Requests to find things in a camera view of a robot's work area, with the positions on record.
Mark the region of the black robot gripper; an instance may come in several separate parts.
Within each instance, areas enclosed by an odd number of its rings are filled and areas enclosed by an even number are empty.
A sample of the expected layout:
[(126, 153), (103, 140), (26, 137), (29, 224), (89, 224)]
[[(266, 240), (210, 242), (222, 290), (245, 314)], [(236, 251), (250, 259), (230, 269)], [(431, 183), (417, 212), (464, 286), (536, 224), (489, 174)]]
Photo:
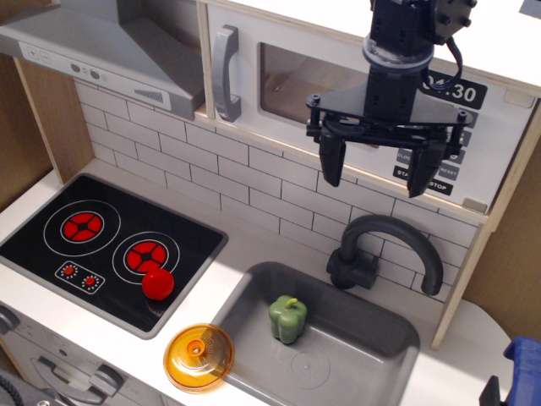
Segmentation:
[(407, 173), (409, 197), (428, 188), (445, 155), (460, 148), (462, 131), (473, 122), (465, 110), (425, 95), (421, 79), (371, 72), (360, 85), (312, 94), (307, 136), (320, 145), (325, 181), (338, 187), (346, 143), (415, 148)]

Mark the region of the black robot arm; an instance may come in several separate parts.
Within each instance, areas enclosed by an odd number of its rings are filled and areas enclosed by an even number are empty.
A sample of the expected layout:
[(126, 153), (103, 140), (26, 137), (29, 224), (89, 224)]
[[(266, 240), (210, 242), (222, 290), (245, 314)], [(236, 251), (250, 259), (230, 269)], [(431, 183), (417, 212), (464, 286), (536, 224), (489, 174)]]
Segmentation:
[(456, 73), (442, 84), (429, 81), (429, 64), (437, 46), (451, 51), (463, 68), (453, 36), (471, 24), (474, 1), (373, 1), (363, 55), (369, 76), (349, 90), (313, 94), (307, 134), (319, 144), (324, 179), (341, 182), (347, 143), (382, 145), (412, 152), (407, 170), (411, 197), (422, 195), (441, 163), (457, 155), (468, 112), (432, 101), (420, 91), (441, 92), (458, 84)]

